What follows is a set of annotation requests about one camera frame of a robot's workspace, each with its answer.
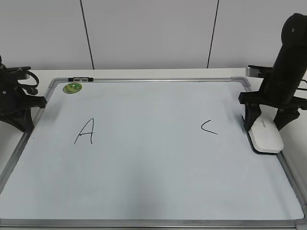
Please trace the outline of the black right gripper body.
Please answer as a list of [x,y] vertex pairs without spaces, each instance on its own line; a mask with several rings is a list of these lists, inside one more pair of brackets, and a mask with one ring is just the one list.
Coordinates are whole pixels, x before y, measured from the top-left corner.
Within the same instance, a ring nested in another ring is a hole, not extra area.
[[258,76],[263,78],[258,91],[241,92],[241,104],[268,105],[278,109],[307,109],[307,100],[295,96],[306,69],[283,70],[259,69]]

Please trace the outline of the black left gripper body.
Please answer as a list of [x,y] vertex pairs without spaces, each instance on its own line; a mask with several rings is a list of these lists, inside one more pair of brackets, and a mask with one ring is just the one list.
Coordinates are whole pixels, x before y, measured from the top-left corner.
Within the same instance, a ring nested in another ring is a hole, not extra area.
[[26,72],[36,84],[22,84],[14,76],[10,76],[5,66],[0,67],[0,114],[11,114],[28,108],[45,108],[47,101],[37,96],[38,77],[30,70]]

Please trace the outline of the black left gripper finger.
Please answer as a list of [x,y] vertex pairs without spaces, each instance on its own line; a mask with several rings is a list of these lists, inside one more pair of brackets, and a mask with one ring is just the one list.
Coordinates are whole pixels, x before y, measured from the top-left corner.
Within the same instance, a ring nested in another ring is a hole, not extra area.
[[31,132],[34,129],[31,108],[14,112],[11,114],[1,114],[0,120],[14,126],[22,132]]

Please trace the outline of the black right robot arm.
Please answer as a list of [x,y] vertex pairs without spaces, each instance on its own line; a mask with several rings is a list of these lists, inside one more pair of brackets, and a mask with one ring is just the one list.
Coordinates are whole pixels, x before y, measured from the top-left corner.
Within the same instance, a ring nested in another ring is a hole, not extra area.
[[245,106],[244,129],[249,131],[261,115],[261,105],[277,109],[274,123],[278,130],[306,110],[307,101],[295,96],[307,71],[307,17],[295,13],[283,25],[282,46],[276,61],[258,91],[242,92],[238,100]]

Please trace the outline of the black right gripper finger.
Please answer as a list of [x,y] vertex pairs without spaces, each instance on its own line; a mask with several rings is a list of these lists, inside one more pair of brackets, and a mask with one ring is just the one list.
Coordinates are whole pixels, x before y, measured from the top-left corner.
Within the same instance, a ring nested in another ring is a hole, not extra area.
[[300,113],[297,108],[278,109],[274,118],[274,123],[280,131],[287,124],[298,119],[299,116]]
[[244,129],[249,131],[254,122],[261,115],[261,109],[258,104],[246,103],[245,104],[245,116],[244,116]]

